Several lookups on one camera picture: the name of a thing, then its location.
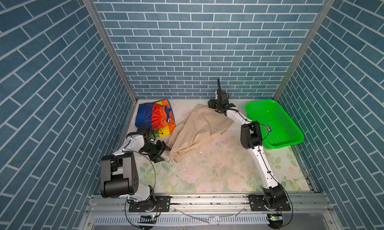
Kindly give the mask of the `rainbow striped shorts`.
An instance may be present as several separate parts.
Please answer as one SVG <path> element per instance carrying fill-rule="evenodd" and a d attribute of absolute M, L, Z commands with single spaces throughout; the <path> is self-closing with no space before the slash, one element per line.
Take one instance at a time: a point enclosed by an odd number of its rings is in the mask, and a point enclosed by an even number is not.
<path fill-rule="evenodd" d="M 176 123 L 169 100 L 139 104 L 135 126 L 152 129 L 156 137 L 171 135 Z"/>

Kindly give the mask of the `beige shorts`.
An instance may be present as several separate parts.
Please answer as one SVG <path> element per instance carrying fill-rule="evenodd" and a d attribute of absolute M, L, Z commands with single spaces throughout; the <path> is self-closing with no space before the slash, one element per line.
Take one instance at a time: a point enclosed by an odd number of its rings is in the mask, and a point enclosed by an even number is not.
<path fill-rule="evenodd" d="M 242 152 L 234 121 L 203 104 L 185 116 L 168 139 L 171 151 L 162 167 L 173 180 L 190 184 L 202 179 L 220 181 Z"/>

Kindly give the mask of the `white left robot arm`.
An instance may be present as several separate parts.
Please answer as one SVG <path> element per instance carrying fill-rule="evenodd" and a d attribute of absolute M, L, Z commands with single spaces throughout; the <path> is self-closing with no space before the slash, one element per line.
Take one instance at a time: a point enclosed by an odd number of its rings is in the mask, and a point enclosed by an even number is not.
<path fill-rule="evenodd" d="M 125 197 L 132 213 L 168 212 L 171 197 L 156 196 L 154 186 L 140 182 L 135 154 L 145 157 L 152 166 L 164 161 L 161 155 L 170 150 L 164 141 L 156 140 L 148 130 L 128 133 L 117 151 L 101 159 L 102 197 Z"/>

